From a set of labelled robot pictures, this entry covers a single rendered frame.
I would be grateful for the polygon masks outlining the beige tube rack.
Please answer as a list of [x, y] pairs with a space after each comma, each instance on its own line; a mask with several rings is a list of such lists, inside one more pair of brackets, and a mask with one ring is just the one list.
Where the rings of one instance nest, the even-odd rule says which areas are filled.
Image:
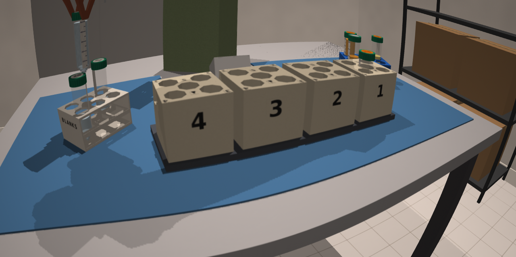
[[[108, 96], [108, 98], [107, 98]], [[76, 114], [75, 109], [66, 110], [74, 106], [73, 101], [59, 107], [58, 115], [63, 133], [63, 139], [87, 152], [110, 136], [131, 125], [131, 108], [129, 92], [108, 87], [108, 92], [95, 94], [94, 90], [88, 93], [89, 111], [84, 114]], [[92, 106], [97, 101], [105, 101], [101, 106]], [[102, 108], [109, 106], [105, 110]], [[81, 120], [92, 116], [92, 128], [83, 132]], [[85, 140], [90, 136], [90, 139]]]

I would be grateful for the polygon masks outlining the blue bench mat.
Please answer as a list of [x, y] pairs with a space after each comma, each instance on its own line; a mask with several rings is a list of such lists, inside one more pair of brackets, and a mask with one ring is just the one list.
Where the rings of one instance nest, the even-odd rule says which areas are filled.
[[152, 81], [129, 92], [131, 125], [87, 152], [63, 139], [57, 108], [72, 92], [40, 97], [0, 166], [0, 235], [173, 216], [313, 185], [407, 150], [474, 120], [396, 78], [395, 119], [328, 139], [166, 172], [150, 125]]

